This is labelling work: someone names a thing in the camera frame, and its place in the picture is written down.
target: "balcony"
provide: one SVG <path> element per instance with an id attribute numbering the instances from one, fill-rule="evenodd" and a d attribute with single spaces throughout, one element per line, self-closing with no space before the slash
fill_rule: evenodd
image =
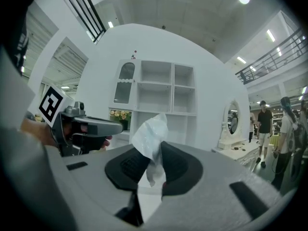
<path id="1" fill-rule="evenodd" d="M 306 54 L 307 51 L 307 39 L 303 34 L 303 30 L 298 29 L 280 45 L 235 75 L 245 85 L 289 64 Z"/>

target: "white cabinet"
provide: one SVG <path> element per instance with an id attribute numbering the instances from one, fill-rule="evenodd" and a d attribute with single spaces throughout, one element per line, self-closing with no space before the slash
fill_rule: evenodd
<path id="1" fill-rule="evenodd" d="M 132 136 L 142 123 L 159 113 L 167 116 L 167 141 L 192 145 L 196 128 L 196 102 L 192 66 L 121 60 L 109 107 L 132 111 L 132 116 L 130 131 L 126 135 L 116 135 L 112 147 L 131 143 Z"/>

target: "arched cabinet door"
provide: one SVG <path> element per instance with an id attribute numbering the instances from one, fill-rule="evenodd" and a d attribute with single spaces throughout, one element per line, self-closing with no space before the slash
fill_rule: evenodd
<path id="1" fill-rule="evenodd" d="M 113 92 L 110 95 L 111 108 L 133 109 L 135 76 L 140 60 L 121 60 L 113 82 Z"/>

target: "person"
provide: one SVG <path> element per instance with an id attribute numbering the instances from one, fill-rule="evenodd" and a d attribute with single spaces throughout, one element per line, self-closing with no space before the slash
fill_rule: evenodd
<path id="1" fill-rule="evenodd" d="M 270 137 L 273 135 L 273 116 L 270 110 L 266 109 L 266 102 L 262 100 L 260 102 L 261 112 L 258 115 L 258 130 L 257 130 L 257 139 L 259 140 L 259 157 L 256 163 L 261 161 L 262 146 L 264 146 L 264 156 L 261 163 L 261 167 L 265 168 L 265 159 L 268 153 L 268 146 L 270 142 Z"/>
<path id="2" fill-rule="evenodd" d="M 6 20 L 6 23 L 3 25 L 4 28 L 2 29 L 5 31 L 5 34 L 3 34 L 2 44 L 11 59 L 13 65 L 17 69 L 17 71 L 21 75 L 21 68 L 24 65 L 24 58 L 28 46 L 28 35 L 26 30 L 26 12 L 28 9 L 28 6 L 34 1 L 34 0 L 14 0 L 16 1 L 15 7 L 18 8 L 18 10 L 14 11 L 14 16 L 10 16 L 9 14 L 4 14 L 4 18 L 10 18 L 9 20 Z M 40 123 L 32 121 L 28 118 L 24 118 L 22 125 L 21 125 L 21 131 L 27 132 L 32 134 L 34 137 L 36 137 L 38 140 L 42 142 L 43 145 L 51 145 L 56 147 L 56 142 L 53 139 L 53 136 L 51 134 L 50 127 L 47 123 Z M 64 130 L 64 135 L 71 133 L 71 126 L 67 125 Z M 108 146 L 110 144 L 109 141 L 105 140 L 102 147 Z"/>
<path id="3" fill-rule="evenodd" d="M 306 133 L 308 134 L 307 107 L 305 100 L 302 100 L 300 104 L 299 122 L 304 126 Z"/>
<path id="4" fill-rule="evenodd" d="M 231 119 L 231 127 L 230 127 L 230 134 L 234 134 L 237 129 L 239 118 L 237 117 L 236 113 L 232 113 L 232 119 Z"/>
<path id="5" fill-rule="evenodd" d="M 306 133 L 308 135 L 308 123 L 307 123 L 307 107 L 305 100 L 302 100 L 301 102 L 301 109 L 299 112 L 299 123 L 303 125 L 304 129 L 306 130 Z M 303 158 L 308 158 L 308 147 L 303 153 Z"/>
<path id="6" fill-rule="evenodd" d="M 282 117 L 282 126 L 280 128 L 280 139 L 275 154 L 278 154 L 275 178 L 272 181 L 272 185 L 279 191 L 281 188 L 284 172 L 290 161 L 292 151 L 294 150 L 294 143 L 290 143 L 293 135 L 293 128 L 297 128 L 296 116 L 291 110 L 290 99 L 283 97 L 281 100 L 281 106 L 284 111 Z"/>
<path id="7" fill-rule="evenodd" d="M 254 113 L 250 112 L 250 130 L 249 130 L 249 143 L 251 142 L 251 139 L 254 136 L 254 130 L 255 130 L 255 121 L 256 121 L 256 117 Z"/>

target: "white wall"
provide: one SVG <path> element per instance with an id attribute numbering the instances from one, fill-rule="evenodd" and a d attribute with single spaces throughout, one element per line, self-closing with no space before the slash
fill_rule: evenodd
<path id="1" fill-rule="evenodd" d="M 53 35 L 39 56 L 28 82 L 28 86 L 36 94 L 28 108 L 34 114 L 39 107 L 39 85 L 53 54 L 65 38 L 68 38 L 87 58 L 97 53 L 94 43 L 64 0 L 35 0 L 35 3 L 59 30 Z"/>
<path id="2" fill-rule="evenodd" d="M 226 102 L 236 98 L 241 108 L 244 136 L 249 133 L 247 90 L 239 79 L 215 56 L 167 31 L 136 24 L 109 29 L 97 44 L 100 54 L 89 58 L 80 79 L 76 99 L 85 103 L 88 115 L 108 119 L 108 101 L 119 60 L 137 59 L 175 62 L 194 66 L 197 88 L 196 140 L 194 145 L 216 147 Z"/>

